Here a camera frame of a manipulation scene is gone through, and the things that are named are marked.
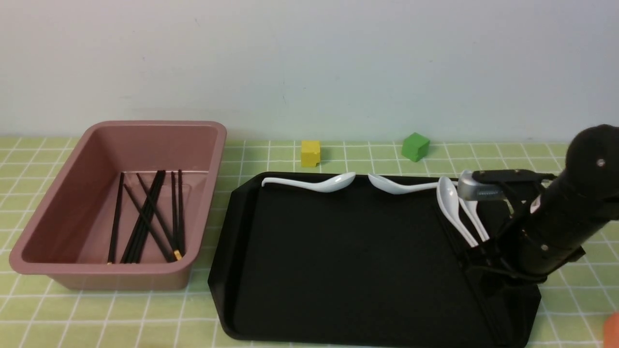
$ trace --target wooden block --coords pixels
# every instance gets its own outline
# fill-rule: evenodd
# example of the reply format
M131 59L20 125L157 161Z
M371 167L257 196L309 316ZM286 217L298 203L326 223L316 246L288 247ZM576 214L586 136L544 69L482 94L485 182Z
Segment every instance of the wooden block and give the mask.
M301 141L301 167L315 167L320 163L320 142Z
M404 139L402 144L402 156L413 162L418 162L428 154L430 148L430 140L418 133L411 134Z

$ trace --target green cube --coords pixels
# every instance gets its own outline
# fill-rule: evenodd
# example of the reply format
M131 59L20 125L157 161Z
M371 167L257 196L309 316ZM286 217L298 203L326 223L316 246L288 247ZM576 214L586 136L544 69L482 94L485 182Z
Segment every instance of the green cube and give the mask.
M428 154L430 148L430 140L419 133L413 133L408 138L404 139L402 144L402 156L413 162L419 162Z

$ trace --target yellow cube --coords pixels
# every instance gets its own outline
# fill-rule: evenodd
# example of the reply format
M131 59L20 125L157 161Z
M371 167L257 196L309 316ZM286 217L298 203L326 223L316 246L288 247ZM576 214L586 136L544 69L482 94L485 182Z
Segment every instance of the yellow cube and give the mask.
M301 141L301 167L315 167L320 163L320 142Z

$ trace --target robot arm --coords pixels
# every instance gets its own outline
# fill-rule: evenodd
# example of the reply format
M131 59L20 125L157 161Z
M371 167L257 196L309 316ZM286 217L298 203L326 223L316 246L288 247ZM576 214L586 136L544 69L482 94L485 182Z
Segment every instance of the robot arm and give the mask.
M544 188L543 180L552 183ZM603 124L580 132L559 176L529 170L469 172L459 180L458 195L507 199L514 209L488 241L465 252L464 267L493 278L491 292L542 283L584 255L581 245L604 225L619 220L619 128Z

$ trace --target white wall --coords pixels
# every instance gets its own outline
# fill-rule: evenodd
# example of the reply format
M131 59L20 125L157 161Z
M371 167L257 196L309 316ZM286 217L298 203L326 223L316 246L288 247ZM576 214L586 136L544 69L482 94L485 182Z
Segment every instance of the white wall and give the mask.
M619 1L0 1L0 133L144 118L568 140L619 123Z

